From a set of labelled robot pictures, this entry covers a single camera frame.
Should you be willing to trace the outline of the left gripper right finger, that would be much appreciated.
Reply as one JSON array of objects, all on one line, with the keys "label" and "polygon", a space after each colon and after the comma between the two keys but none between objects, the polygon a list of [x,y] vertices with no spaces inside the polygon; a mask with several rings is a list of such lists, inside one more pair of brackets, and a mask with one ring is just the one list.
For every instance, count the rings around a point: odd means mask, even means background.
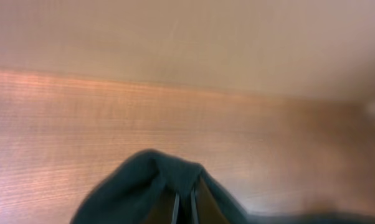
[{"label": "left gripper right finger", "polygon": [[199,224],[199,216],[198,216],[198,212],[197,212],[197,205],[196,205],[196,190],[195,189],[192,189],[191,191],[191,194],[190,194],[190,198],[191,198],[191,220],[192,220],[192,224]]}]

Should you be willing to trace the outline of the black polo shirt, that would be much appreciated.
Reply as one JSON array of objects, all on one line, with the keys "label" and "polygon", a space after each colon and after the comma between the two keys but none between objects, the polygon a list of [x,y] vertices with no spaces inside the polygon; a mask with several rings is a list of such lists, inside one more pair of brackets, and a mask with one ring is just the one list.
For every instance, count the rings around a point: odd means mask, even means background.
[{"label": "black polo shirt", "polygon": [[100,182],[80,204],[72,224],[171,223],[180,196],[178,223],[192,223],[192,189],[199,223],[375,223],[375,217],[347,212],[305,212],[263,216],[247,213],[198,163],[147,149],[137,152]]}]

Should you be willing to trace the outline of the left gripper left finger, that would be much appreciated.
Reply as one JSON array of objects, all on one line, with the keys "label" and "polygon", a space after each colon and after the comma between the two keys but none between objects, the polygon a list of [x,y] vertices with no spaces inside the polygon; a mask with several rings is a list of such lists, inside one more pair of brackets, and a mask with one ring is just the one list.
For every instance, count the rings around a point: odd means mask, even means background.
[{"label": "left gripper left finger", "polygon": [[177,224],[178,223],[179,203],[180,203],[180,196],[179,196],[179,194],[176,194],[175,198],[174,198],[171,224]]}]

